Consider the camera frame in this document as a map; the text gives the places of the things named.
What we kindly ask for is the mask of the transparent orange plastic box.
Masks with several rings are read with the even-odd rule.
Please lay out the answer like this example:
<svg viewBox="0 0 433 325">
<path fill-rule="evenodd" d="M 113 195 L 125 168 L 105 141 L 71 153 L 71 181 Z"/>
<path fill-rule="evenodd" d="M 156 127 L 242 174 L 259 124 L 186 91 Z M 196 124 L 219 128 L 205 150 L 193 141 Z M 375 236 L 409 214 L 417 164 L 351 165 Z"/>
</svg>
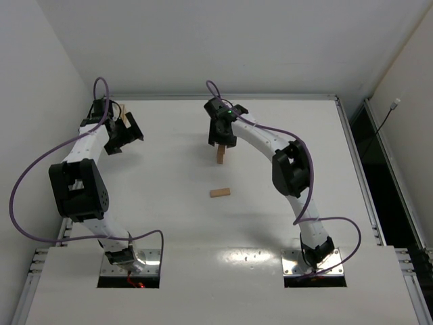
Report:
<svg viewBox="0 0 433 325">
<path fill-rule="evenodd" d="M 120 105 L 119 108 L 119 115 L 118 118 L 122 120 L 122 122 L 124 123 L 125 127 L 128 128 L 131 126 L 128 118 L 126 117 L 126 113 L 128 113 L 128 110 L 126 109 L 124 104 Z"/>
</svg>

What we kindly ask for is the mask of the wood block six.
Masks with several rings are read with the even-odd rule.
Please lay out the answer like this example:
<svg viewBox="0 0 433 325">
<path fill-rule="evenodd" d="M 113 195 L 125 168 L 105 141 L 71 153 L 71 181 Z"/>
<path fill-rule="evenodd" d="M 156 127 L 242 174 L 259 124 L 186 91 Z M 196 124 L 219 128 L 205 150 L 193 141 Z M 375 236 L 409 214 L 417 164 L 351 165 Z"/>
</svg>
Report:
<svg viewBox="0 0 433 325">
<path fill-rule="evenodd" d="M 211 198 L 218 198 L 218 197 L 230 196 L 230 195 L 231 195 L 230 188 L 221 188 L 221 189 L 215 189 L 210 191 Z"/>
</svg>

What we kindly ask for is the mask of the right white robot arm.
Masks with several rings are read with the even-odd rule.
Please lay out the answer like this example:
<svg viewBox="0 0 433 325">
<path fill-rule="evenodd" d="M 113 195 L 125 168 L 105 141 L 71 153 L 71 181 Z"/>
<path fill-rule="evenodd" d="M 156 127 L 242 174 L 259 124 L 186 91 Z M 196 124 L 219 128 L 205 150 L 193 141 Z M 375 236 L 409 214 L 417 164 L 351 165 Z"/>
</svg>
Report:
<svg viewBox="0 0 433 325">
<path fill-rule="evenodd" d="M 314 170 L 312 158 L 304 143 L 295 135 L 284 139 L 270 127 L 255 121 L 240 105 L 228 107 L 218 98 L 204 104 L 210 117 L 208 143 L 233 148 L 241 138 L 265 155 L 271 162 L 272 182 L 296 215 L 294 225 L 300 227 L 300 243 L 304 260 L 317 266 L 334 250 L 334 243 L 313 202 Z"/>
</svg>

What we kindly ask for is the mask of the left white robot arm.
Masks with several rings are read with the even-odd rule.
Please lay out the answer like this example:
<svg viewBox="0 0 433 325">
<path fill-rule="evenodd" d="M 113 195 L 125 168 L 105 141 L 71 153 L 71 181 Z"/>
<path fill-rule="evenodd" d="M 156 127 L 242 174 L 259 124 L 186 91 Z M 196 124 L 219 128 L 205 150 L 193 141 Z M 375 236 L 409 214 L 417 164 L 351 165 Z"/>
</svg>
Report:
<svg viewBox="0 0 433 325">
<path fill-rule="evenodd" d="M 59 214 L 97 236 L 110 264 L 138 274 L 145 268 L 144 257 L 130 233 L 109 215 L 109 194 L 97 163 L 102 152 L 119 154 L 123 146 L 144 136 L 130 112 L 105 99 L 93 101 L 79 134 L 67 157 L 49 168 Z"/>
</svg>

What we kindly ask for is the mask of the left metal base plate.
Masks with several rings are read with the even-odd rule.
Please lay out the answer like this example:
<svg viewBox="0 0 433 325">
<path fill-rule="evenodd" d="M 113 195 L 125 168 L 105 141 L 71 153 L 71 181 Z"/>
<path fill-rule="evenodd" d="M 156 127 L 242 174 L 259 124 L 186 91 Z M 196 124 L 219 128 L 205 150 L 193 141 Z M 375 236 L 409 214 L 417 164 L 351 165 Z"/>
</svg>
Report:
<svg viewBox="0 0 433 325">
<path fill-rule="evenodd" d="M 138 260 L 131 267 L 111 264 L 106 256 L 102 257 L 99 275 L 102 277 L 126 277 L 128 271 L 135 277 L 159 276 L 160 249 L 139 249 Z"/>
</svg>

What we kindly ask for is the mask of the metal base plate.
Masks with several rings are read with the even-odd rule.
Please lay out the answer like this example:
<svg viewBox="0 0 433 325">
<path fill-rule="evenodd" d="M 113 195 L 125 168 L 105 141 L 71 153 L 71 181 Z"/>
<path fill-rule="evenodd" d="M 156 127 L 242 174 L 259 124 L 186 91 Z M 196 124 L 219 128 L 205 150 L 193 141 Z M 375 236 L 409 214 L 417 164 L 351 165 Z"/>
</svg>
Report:
<svg viewBox="0 0 433 325">
<path fill-rule="evenodd" d="M 344 268 L 341 262 L 340 251 L 334 249 L 322 262 L 317 264 L 315 273 L 325 277 L 343 277 Z M 295 248 L 281 252 L 281 266 L 284 278 L 297 278 L 313 272 L 313 268 L 308 266 L 302 258 L 302 251 Z"/>
<path fill-rule="evenodd" d="M 138 260 L 131 267 L 111 264 L 106 256 L 102 257 L 99 275 L 102 277 L 126 277 L 128 271 L 135 277 L 159 276 L 160 249 L 139 249 Z"/>
</svg>

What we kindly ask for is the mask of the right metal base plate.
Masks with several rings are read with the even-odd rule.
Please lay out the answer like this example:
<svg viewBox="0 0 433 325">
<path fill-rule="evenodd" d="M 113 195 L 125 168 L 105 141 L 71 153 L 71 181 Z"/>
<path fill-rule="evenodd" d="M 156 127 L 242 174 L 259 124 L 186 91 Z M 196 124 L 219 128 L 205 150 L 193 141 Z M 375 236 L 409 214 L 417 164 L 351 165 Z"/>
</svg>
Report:
<svg viewBox="0 0 433 325">
<path fill-rule="evenodd" d="M 344 268 L 341 262 L 340 251 L 334 249 L 322 262 L 317 264 L 315 273 L 325 277 L 343 277 Z M 297 278 L 313 272 L 313 268 L 308 266 L 302 258 L 302 251 L 295 248 L 281 252 L 281 266 L 284 278 Z"/>
</svg>

